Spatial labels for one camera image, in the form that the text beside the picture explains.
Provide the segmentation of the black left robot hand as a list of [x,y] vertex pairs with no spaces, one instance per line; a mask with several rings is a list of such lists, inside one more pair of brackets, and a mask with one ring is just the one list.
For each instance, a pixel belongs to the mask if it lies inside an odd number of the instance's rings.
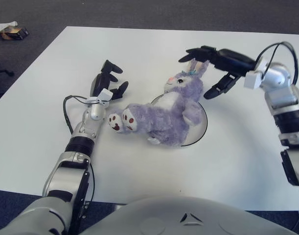
[[101,69],[101,73],[99,73],[92,82],[90,97],[99,97],[104,89],[106,90],[106,93],[111,92],[112,96],[111,98],[101,98],[103,101],[116,100],[123,97],[129,83],[126,81],[118,88],[108,90],[110,82],[118,82],[118,79],[112,75],[111,72],[121,74],[123,73],[123,70],[109,60],[106,60]]

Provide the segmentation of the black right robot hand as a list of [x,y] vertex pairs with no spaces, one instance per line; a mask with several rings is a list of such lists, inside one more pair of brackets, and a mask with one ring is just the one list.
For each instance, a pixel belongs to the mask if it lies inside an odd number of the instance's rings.
[[187,55],[179,59],[180,63],[192,59],[199,62],[209,61],[216,69],[227,72],[204,94],[205,99],[213,99],[222,93],[227,93],[241,77],[252,71],[256,65],[253,59],[229,49],[216,50],[214,47],[202,46],[188,49],[186,52]]

